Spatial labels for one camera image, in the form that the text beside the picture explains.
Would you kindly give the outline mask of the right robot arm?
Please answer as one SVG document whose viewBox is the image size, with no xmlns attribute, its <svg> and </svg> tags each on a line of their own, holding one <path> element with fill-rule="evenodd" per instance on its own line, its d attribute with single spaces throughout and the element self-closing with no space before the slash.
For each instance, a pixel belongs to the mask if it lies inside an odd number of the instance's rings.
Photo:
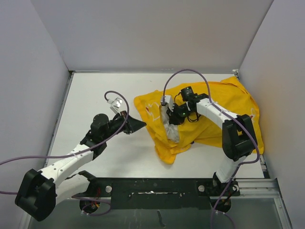
<svg viewBox="0 0 305 229">
<path fill-rule="evenodd" d="M 258 150 L 257 139 L 251 117 L 238 115 L 217 105 L 209 95 L 197 94 L 192 87 L 183 88 L 179 95 L 183 104 L 178 105 L 170 95 L 163 95 L 161 105 L 167 107 L 166 115 L 169 124 L 181 125 L 190 115 L 195 114 L 197 122 L 206 117 L 222 131 L 222 149 L 224 160 L 214 174 L 212 189 L 215 194 L 223 195 L 229 190 L 229 181 L 233 179 L 240 165 L 255 150 Z"/>
</svg>

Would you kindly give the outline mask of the white pillow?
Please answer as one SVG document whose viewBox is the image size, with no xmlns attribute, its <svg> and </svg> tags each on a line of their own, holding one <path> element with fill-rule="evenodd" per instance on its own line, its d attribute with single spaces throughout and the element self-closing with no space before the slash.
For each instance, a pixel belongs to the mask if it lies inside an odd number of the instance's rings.
<svg viewBox="0 0 305 229">
<path fill-rule="evenodd" d="M 178 126 L 174 124 L 170 124 L 169 116 L 166 113 L 167 108 L 168 108 L 167 105 L 166 106 L 160 105 L 160 118 L 162 120 L 162 124 L 164 126 L 167 139 L 175 143 L 179 143 L 180 137 L 179 137 Z"/>
</svg>

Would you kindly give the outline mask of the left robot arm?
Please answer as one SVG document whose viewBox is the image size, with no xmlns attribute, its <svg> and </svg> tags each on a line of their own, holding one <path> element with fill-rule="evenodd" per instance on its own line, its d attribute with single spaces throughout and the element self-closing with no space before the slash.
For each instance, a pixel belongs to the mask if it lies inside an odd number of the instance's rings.
<svg viewBox="0 0 305 229">
<path fill-rule="evenodd" d="M 46 219 L 55 206 L 78 193 L 92 196 L 97 190 L 96 182 L 81 175 L 68 177 L 81 166 L 96 159 L 106 148 L 106 140 L 120 132 L 132 134 L 146 123 L 122 111 L 112 120 L 106 114 L 98 114 L 85 137 L 63 159 L 36 171 L 29 170 L 21 182 L 15 205 L 37 221 Z"/>
</svg>

